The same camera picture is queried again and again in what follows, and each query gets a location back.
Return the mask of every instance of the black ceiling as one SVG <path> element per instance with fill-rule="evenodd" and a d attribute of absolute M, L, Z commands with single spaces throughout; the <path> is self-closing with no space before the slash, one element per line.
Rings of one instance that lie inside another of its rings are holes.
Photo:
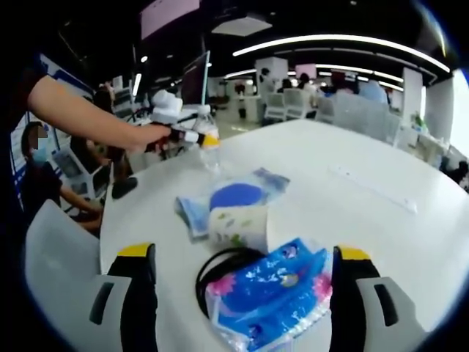
<path fill-rule="evenodd" d="M 394 76 L 401 76 L 405 66 L 390 59 L 348 51 L 301 50 L 307 48 L 372 51 L 421 66 L 435 73 L 438 79 L 448 76 L 440 68 L 410 54 L 378 45 L 347 41 L 280 45 L 232 56 L 233 51 L 251 45 L 306 34 L 376 37 L 423 51 L 451 68 L 459 64 L 455 51 L 448 50 L 446 57 L 443 56 L 439 42 L 425 26 L 420 12 L 408 1 L 356 0 L 356 5 L 353 5 L 350 0 L 289 0 L 281 3 L 268 0 L 204 0 L 199 11 L 170 23 L 141 42 L 139 12 L 151 2 L 99 1 L 99 6 L 92 2 L 87 5 L 87 1 L 81 2 L 61 14 L 63 19 L 58 30 L 46 42 L 44 52 L 90 84 L 139 71 L 144 74 L 144 87 L 152 86 L 157 78 L 180 76 L 184 66 L 200 55 L 203 47 L 211 50 L 211 76 L 253 68 L 256 59 L 272 55 L 287 58 L 291 67 L 315 62 L 367 68 Z M 214 3 L 219 8 L 208 6 Z M 250 11 L 264 16 L 273 25 L 272 28 L 249 37 L 211 34 L 217 24 L 216 18 L 220 15 L 219 9 L 228 4 L 238 7 L 239 12 Z M 137 64 L 134 64 L 133 47 L 136 49 Z M 279 54 L 279 51 L 290 52 Z M 140 64 L 139 58 L 145 54 L 149 59 L 145 64 Z M 424 74 L 426 83 L 432 79 L 432 76 Z"/>

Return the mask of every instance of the computer monitor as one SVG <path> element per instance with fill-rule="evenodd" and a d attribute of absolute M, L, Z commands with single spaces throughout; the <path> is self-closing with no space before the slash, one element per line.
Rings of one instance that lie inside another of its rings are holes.
<path fill-rule="evenodd" d="M 185 105 L 205 105 L 210 52 L 206 52 L 184 69 L 181 98 Z"/>

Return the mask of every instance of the plastic wrapper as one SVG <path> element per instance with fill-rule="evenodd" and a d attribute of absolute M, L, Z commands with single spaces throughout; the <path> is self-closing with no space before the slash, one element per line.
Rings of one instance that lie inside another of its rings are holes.
<path fill-rule="evenodd" d="M 210 320 L 234 351 L 287 347 L 329 311 L 332 254 L 297 238 L 207 286 Z"/>
<path fill-rule="evenodd" d="M 219 180 L 210 191 L 196 197 L 178 197 L 177 203 L 193 238 L 208 235 L 208 220 L 213 208 L 265 205 L 283 194 L 289 179 L 258 169 L 243 177 Z"/>

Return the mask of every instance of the white round table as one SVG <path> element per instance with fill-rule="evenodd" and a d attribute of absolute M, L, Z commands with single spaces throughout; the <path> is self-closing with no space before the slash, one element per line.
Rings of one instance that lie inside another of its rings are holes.
<path fill-rule="evenodd" d="M 221 160 L 233 175 L 264 167 L 291 180 L 287 192 L 270 205 L 271 249 L 298 236 L 327 247 L 362 249 L 381 276 L 391 277 L 413 300 L 425 330 L 444 318 L 469 269 L 469 197 L 445 175 L 382 142 L 305 120 L 224 140 Z M 411 199 L 417 213 L 332 172 L 337 166 L 388 194 Z M 158 347 L 165 352 L 227 351 L 194 293 L 197 272 L 213 252 L 204 241 L 190 241 L 174 212 L 176 196 L 209 189 L 210 175 L 193 151 L 136 177 L 134 191 L 106 201 L 100 240 L 103 273 L 121 248 L 155 243 Z M 314 342 L 316 351 L 328 351 L 330 332 L 326 317 L 307 332 L 310 337 L 298 339 L 295 350 L 310 351 Z"/>

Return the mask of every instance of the cable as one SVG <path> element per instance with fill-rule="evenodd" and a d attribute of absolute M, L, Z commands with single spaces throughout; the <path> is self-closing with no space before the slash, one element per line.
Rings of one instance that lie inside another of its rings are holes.
<path fill-rule="evenodd" d="M 232 254 L 231 257 L 225 259 L 220 264 L 211 268 L 205 275 L 204 271 L 208 265 L 224 254 Z M 257 260 L 264 258 L 265 255 L 256 249 L 245 247 L 229 248 L 213 255 L 200 269 L 196 279 L 196 298 L 199 303 L 200 310 L 208 318 L 207 302 L 205 301 L 205 290 L 211 282 L 216 282 L 223 276 L 238 271 L 246 266 L 255 263 Z"/>

